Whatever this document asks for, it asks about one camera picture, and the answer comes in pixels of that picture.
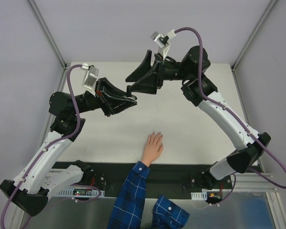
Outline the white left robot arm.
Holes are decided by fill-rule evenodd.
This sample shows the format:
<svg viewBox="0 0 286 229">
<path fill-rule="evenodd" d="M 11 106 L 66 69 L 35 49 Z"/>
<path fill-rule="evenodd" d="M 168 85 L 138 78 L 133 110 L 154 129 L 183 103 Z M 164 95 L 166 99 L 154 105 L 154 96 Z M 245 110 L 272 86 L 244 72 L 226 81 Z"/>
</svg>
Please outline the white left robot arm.
<svg viewBox="0 0 286 229">
<path fill-rule="evenodd" d="M 137 105 L 136 100 L 131 92 L 114 87 L 106 78 L 96 81 L 94 94 L 89 91 L 75 97 L 64 92 L 52 94 L 49 113 L 55 119 L 43 145 L 19 175 L 1 183 L 1 191 L 12 203 L 34 217 L 64 188 L 73 184 L 88 185 L 93 172 L 88 164 L 80 160 L 73 162 L 53 178 L 46 178 L 57 159 L 75 141 L 85 124 L 85 119 L 80 118 L 76 112 L 101 109 L 105 116 L 111 116 Z"/>
</svg>

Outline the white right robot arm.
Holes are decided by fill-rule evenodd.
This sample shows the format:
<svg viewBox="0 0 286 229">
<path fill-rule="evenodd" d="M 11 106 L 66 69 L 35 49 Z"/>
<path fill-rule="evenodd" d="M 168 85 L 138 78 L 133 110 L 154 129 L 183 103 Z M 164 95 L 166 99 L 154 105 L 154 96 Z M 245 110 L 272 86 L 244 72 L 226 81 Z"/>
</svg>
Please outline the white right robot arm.
<svg viewBox="0 0 286 229">
<path fill-rule="evenodd" d="M 184 96 L 194 106 L 208 114 L 232 141 L 235 151 L 215 162 L 205 172 L 195 177 L 200 188 L 211 190 L 222 183 L 222 179 L 235 172 L 245 173 L 263 154 L 271 140 L 268 133 L 259 133 L 244 123 L 239 116 L 230 114 L 231 108 L 224 101 L 217 87 L 205 74 L 198 79 L 199 47 L 192 47 L 181 62 L 171 57 L 163 58 L 148 50 L 142 63 L 125 79 L 132 83 L 127 93 L 156 94 L 165 80 L 181 80 Z"/>
</svg>

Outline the person's left hand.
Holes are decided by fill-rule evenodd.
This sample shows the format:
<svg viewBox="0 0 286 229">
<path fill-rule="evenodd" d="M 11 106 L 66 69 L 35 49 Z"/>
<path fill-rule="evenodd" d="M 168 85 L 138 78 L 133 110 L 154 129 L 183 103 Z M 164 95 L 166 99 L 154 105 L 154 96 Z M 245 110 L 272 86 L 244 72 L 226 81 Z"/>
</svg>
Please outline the person's left hand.
<svg viewBox="0 0 286 229">
<path fill-rule="evenodd" d="M 147 167 L 157 160 L 163 151 L 163 134 L 153 132 L 147 138 L 141 162 Z"/>
</svg>

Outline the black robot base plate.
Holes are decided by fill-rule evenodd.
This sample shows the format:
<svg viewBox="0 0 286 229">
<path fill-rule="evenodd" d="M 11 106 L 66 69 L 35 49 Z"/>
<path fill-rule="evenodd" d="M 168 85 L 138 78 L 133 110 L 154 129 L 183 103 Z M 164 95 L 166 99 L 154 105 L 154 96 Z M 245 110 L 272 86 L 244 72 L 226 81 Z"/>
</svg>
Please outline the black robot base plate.
<svg viewBox="0 0 286 229">
<path fill-rule="evenodd" d="M 84 175 L 81 185 L 96 187 L 104 191 L 106 197 L 117 197 L 122 184 L 134 163 L 88 163 L 88 174 Z M 203 189 L 204 172 L 209 165 L 170 165 L 153 164 L 147 178 L 146 197 L 158 198 L 164 195 L 170 199 L 190 199 L 191 193 Z"/>
</svg>

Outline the blue plaid sleeve forearm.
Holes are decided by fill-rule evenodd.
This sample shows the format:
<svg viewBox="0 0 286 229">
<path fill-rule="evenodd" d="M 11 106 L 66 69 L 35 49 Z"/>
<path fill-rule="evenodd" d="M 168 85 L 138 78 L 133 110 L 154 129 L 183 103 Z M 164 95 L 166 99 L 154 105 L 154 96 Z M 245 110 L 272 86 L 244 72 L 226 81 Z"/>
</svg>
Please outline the blue plaid sleeve forearm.
<svg viewBox="0 0 286 229">
<path fill-rule="evenodd" d="M 141 161 L 133 166 L 116 198 L 107 228 L 139 229 L 141 227 L 149 172 L 149 167 Z"/>
</svg>

